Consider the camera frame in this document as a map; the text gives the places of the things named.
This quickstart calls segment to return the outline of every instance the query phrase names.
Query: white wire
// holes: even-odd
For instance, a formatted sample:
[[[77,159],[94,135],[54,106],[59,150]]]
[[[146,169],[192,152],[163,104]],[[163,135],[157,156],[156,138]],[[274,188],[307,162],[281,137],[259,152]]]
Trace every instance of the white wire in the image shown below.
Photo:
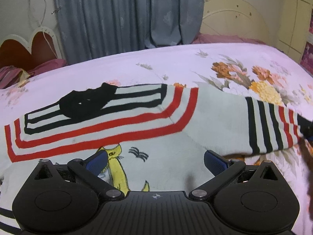
[[[51,47],[49,41],[47,40],[45,34],[44,34],[44,30],[43,30],[43,26],[42,26],[42,23],[43,23],[43,20],[46,16],[46,11],[47,11],[47,1],[46,0],[43,0],[44,1],[44,12],[43,12],[43,17],[42,17],[42,20],[41,22],[34,16],[32,10],[31,10],[31,4],[30,4],[30,0],[28,0],[28,6],[29,6],[29,10],[30,12],[32,13],[32,16],[34,17],[34,19],[38,22],[40,28],[41,28],[41,31],[42,31],[42,34],[43,34],[43,37],[45,39],[45,41],[47,42],[47,44],[49,45],[49,48],[51,49],[52,53],[55,55],[56,58],[58,58],[57,54],[54,52],[53,48]]]

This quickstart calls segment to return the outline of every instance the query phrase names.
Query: heart-shaped headboard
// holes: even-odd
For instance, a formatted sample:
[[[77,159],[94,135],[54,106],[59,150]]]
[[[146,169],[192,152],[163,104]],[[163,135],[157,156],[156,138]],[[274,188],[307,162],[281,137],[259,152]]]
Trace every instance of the heart-shaped headboard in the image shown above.
[[[29,41],[18,35],[10,34],[0,45],[0,68],[14,65],[29,71],[56,58],[62,58],[58,42],[54,32],[47,27],[37,28]]]

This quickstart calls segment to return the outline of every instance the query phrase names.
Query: bed sheet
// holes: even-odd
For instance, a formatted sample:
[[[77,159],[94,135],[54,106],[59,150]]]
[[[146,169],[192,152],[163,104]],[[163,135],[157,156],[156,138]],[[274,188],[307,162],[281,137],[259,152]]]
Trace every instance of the bed sheet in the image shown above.
[[[313,79],[275,48],[247,43],[194,44],[123,53],[43,73],[0,90],[0,126],[58,101],[72,90],[165,83],[220,91],[283,105],[313,119]],[[312,234],[307,196],[308,170],[298,146],[266,155],[240,157],[246,164],[272,160],[296,194],[301,208],[293,231]]]

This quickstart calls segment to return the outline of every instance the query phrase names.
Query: curtain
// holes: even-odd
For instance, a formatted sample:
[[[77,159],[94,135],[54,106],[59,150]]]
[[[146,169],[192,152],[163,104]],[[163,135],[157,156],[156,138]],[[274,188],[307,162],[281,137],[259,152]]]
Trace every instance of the curtain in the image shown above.
[[[145,48],[190,44],[204,0],[54,0],[69,64]]]

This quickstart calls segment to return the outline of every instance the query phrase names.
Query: black line drawing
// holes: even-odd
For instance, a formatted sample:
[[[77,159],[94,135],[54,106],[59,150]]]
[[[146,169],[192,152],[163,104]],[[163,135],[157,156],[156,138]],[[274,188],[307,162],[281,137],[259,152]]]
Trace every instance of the black line drawing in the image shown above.
[[[129,150],[128,150],[129,153],[132,153],[136,156],[136,158],[140,158],[142,159],[144,162],[148,159],[149,155],[147,155],[146,153],[144,152],[140,152],[138,148],[136,147],[131,147]]]

